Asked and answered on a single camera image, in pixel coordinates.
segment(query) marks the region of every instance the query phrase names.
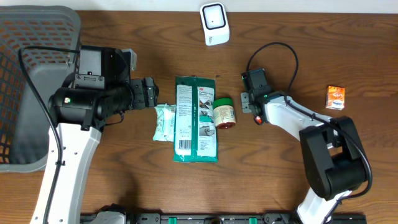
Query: small orange box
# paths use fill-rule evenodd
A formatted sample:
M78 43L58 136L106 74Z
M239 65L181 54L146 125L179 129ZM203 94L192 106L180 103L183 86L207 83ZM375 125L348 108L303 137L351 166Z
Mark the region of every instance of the small orange box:
M329 86L326 91L326 108L342 110L345 106L345 89L342 87Z

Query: white device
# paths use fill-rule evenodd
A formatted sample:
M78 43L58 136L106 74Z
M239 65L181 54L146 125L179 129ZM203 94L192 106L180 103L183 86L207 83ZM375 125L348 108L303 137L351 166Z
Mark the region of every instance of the white device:
M200 17L207 46L223 44L229 40L229 25L222 3L203 5L200 8Z

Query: green package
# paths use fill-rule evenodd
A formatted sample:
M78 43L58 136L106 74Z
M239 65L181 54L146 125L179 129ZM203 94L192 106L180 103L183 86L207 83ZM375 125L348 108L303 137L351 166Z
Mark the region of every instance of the green package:
M216 82L197 77L176 77L174 161L218 162L213 119Z

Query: white package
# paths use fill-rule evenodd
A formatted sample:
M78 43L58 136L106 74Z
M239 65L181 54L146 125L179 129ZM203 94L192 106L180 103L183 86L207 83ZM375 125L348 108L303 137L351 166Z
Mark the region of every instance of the white package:
M174 142L175 105L157 105L154 141Z

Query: plastic jar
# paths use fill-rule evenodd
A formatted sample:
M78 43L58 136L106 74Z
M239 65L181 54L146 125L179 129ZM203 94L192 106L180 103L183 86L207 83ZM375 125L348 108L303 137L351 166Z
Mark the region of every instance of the plastic jar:
M217 128L228 129L235 126L234 103L230 98L222 98L213 102L214 123Z

